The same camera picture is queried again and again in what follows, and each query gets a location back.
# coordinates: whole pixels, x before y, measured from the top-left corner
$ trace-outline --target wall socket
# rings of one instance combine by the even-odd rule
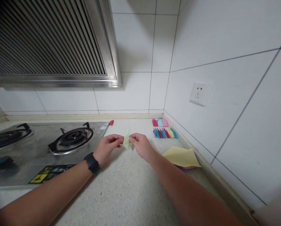
[[[194,82],[190,102],[206,106],[213,90],[214,82]]]

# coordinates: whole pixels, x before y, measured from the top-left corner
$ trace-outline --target kitchen countertop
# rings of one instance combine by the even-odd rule
[[[85,122],[85,120],[24,121],[35,122]],[[23,121],[0,124],[0,130]],[[145,134],[152,146],[163,153],[172,146],[182,147],[177,139],[158,139],[153,136],[151,119],[115,119],[105,136]],[[187,172],[194,180],[222,200],[201,169]],[[12,202],[25,190],[0,190],[0,208]],[[116,148],[103,170],[93,176],[80,193],[55,220],[55,225],[179,225],[171,204],[157,176],[130,144],[129,150]]]

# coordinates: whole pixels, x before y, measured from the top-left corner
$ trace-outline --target hand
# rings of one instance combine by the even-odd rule
[[[131,134],[129,137],[129,142],[134,145],[139,156],[142,157],[146,162],[152,160],[152,158],[157,154],[157,151],[155,151],[147,137],[143,134]]]
[[[100,140],[96,150],[93,153],[93,157],[98,161],[100,168],[106,164],[114,148],[122,147],[121,144],[123,141],[124,137],[117,134],[103,137]]]

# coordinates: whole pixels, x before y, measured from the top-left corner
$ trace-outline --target stainless steel range hood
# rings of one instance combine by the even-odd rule
[[[108,0],[0,5],[0,87],[121,87]]]

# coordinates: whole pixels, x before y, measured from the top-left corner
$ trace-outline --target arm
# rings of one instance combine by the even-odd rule
[[[154,169],[182,225],[242,225],[221,201],[157,153],[145,135],[132,134],[129,142]]]
[[[123,136],[120,135],[102,138],[93,153],[100,167],[122,142]],[[92,175],[86,161],[82,161],[0,209],[0,225],[51,224]]]

